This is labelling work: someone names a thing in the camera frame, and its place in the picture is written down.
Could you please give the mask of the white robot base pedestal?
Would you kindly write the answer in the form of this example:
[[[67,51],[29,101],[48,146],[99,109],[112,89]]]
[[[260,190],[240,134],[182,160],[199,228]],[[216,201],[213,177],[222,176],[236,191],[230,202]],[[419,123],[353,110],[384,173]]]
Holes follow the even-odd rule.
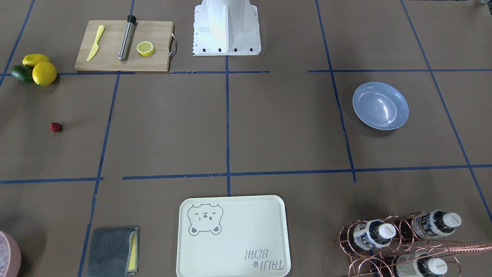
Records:
[[[262,51],[257,6],[249,0],[203,0],[194,8],[194,56],[247,56]]]

